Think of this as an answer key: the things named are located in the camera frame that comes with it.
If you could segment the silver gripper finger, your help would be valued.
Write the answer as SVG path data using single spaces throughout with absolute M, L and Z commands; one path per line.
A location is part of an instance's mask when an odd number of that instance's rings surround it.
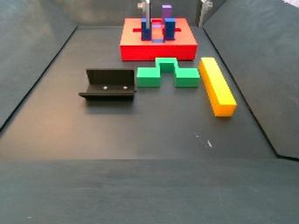
M 199 17 L 198 26 L 202 26 L 205 15 L 209 13 L 209 11 L 211 9 L 213 9 L 213 1 L 211 0 L 201 0 L 201 17 Z
M 146 21 L 146 28 L 151 28 L 151 0 L 141 0 L 138 8 L 143 11 L 143 19 Z

